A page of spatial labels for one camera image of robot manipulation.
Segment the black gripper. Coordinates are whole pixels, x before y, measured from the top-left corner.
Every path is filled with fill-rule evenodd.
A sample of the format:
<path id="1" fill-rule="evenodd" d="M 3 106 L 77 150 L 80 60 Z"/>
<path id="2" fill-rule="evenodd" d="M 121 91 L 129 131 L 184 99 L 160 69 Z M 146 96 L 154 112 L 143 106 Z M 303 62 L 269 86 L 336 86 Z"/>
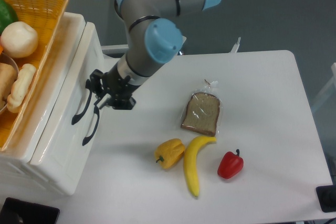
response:
<path id="1" fill-rule="evenodd" d="M 136 104 L 133 92 L 139 87 L 131 84 L 131 75 L 122 77 L 116 63 L 106 73 L 95 69 L 89 77 L 90 90 L 95 94 L 94 105 L 98 109 L 112 107 L 115 110 L 132 110 Z"/>

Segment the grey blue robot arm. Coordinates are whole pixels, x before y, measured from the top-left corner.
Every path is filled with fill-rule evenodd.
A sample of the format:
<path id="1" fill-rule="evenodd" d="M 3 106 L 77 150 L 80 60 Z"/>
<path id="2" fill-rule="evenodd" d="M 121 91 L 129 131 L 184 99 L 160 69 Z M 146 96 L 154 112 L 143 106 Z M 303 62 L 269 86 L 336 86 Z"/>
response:
<path id="1" fill-rule="evenodd" d="M 200 12 L 221 0 L 114 0 L 116 13 L 123 20 L 128 51 L 108 72 L 95 70 L 90 76 L 91 91 L 98 108 L 130 110 L 133 92 L 164 64 L 178 54 L 183 36 L 172 17 Z"/>

